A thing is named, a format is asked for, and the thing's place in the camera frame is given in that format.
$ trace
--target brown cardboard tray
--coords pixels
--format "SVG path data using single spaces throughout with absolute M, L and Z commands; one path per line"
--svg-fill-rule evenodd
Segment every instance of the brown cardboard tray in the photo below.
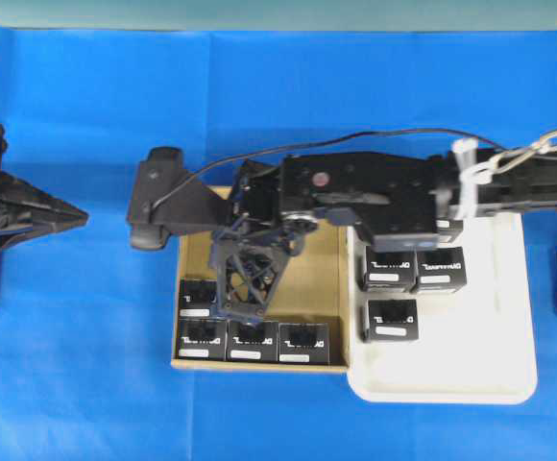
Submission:
M 223 197 L 228 187 L 215 187 Z M 329 365 L 297 365 L 285 363 L 251 363 L 212 360 L 191 360 L 178 357 L 178 290 L 181 279 L 215 279 L 208 268 L 210 233 L 181 237 L 177 293 L 172 342 L 174 368 L 206 370 L 284 371 L 313 373 L 345 373 L 349 358 L 349 300 L 347 233 L 320 223 L 316 232 L 306 237 L 304 251 L 289 261 L 268 310 L 268 320 L 329 324 Z

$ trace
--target white label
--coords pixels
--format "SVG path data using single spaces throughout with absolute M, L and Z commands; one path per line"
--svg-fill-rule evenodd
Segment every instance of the white label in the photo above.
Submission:
M 207 317 L 210 309 L 181 309 L 181 317 Z
M 398 281 L 398 274 L 370 274 L 369 279 L 371 281 Z
M 259 360 L 261 358 L 260 351 L 231 351 L 231 358 L 249 358 L 251 360 Z
M 183 336 L 181 340 L 184 344 L 221 344 L 221 338 L 214 338 L 212 341 L 191 341 L 188 336 Z
M 422 263 L 422 266 L 426 271 L 439 271 L 439 270 L 448 270 L 448 269 L 462 269 L 461 262 L 454 262 L 453 264 L 426 264 L 425 262 Z
M 289 339 L 283 341 L 283 343 L 285 343 L 288 348 L 299 348 L 299 347 L 301 347 L 301 346 L 294 346 L 293 344 L 291 344 L 291 341 Z M 315 343 L 313 348 L 322 348 L 323 346 L 324 346 L 324 340 L 319 339 L 319 340 L 317 340 L 317 342 Z
M 278 356 L 278 361 L 308 363 L 310 361 L 310 357 L 308 354 L 304 353 L 282 353 Z
M 441 288 L 441 289 L 436 289 L 436 288 L 426 288 L 426 287 L 422 287 L 420 288 L 421 291 L 419 291 L 418 293 L 429 293 L 429 294 L 435 294 L 438 293 L 439 295 L 442 293 L 455 293 L 455 289 L 453 288 Z
M 422 276 L 420 277 L 421 283 L 449 283 L 450 276 Z
M 240 341 L 239 336 L 234 336 L 233 342 L 236 344 L 262 344 L 266 346 L 272 346 L 273 344 L 272 338 L 264 338 L 264 340 L 261 343 L 259 343 L 257 341 Z
M 382 323 L 383 323 L 383 317 L 381 317 L 381 316 L 376 316 L 376 315 L 375 315 L 374 319 L 375 319 L 375 322 L 377 322 L 378 324 L 382 324 Z M 414 321 L 415 321 L 415 319 L 413 318 L 412 315 L 409 315 L 409 316 L 406 318 L 406 323 L 407 323 L 407 324 L 412 324 Z
M 376 327 L 376 334 L 388 334 L 390 336 L 406 336 L 406 328 L 398 327 Z
M 210 352 L 208 349 L 181 349 L 179 350 L 180 357 L 208 357 Z
M 399 286 L 391 285 L 373 285 L 370 287 L 371 291 L 385 292 L 385 293 L 404 293 L 406 290 Z
M 379 264 L 373 261 L 373 267 L 375 269 L 410 269 L 411 263 L 409 261 L 401 262 L 400 264 Z

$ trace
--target white plastic tray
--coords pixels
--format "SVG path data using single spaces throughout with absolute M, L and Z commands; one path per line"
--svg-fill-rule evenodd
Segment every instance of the white plastic tray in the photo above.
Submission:
M 537 387 L 521 217 L 499 214 L 465 222 L 459 239 L 468 284 L 455 294 L 367 294 L 356 282 L 363 245 L 349 229 L 351 309 L 348 380 L 369 401 L 504 403 Z M 363 343 L 368 299 L 415 298 L 420 339 Z

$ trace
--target blue cloth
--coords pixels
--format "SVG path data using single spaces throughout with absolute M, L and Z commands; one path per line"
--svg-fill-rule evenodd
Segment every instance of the blue cloth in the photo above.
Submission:
M 125 222 L 157 145 L 199 167 L 369 128 L 529 142 L 557 127 L 557 33 L 0 30 L 0 123 L 4 169 L 90 213 L 0 257 L 0 460 L 557 459 L 557 214 L 524 218 L 539 388 L 518 406 L 371 404 L 344 376 L 175 371 L 177 241 L 136 252 Z M 448 141 L 335 150 L 426 157 Z

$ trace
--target black box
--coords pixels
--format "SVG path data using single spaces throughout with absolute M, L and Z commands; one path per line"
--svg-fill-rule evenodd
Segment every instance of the black box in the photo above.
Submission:
M 417 284 L 412 293 L 455 293 L 466 284 L 462 247 L 417 252 Z
M 277 322 L 248 325 L 230 320 L 227 359 L 233 362 L 276 362 L 279 358 L 278 339 Z
M 364 291 L 408 292 L 415 285 L 415 252 L 375 253 L 367 246 L 362 256 Z
M 439 243 L 452 243 L 464 230 L 464 223 L 450 219 L 437 219 L 436 228 L 439 231 Z
M 216 301 L 216 280 L 181 280 L 179 318 L 200 319 L 210 317 L 210 309 Z
M 178 358 L 225 360 L 227 334 L 225 320 L 180 320 Z
M 328 365 L 327 324 L 278 324 L 278 361 Z
M 415 300 L 370 300 L 362 317 L 365 341 L 414 341 L 420 337 Z

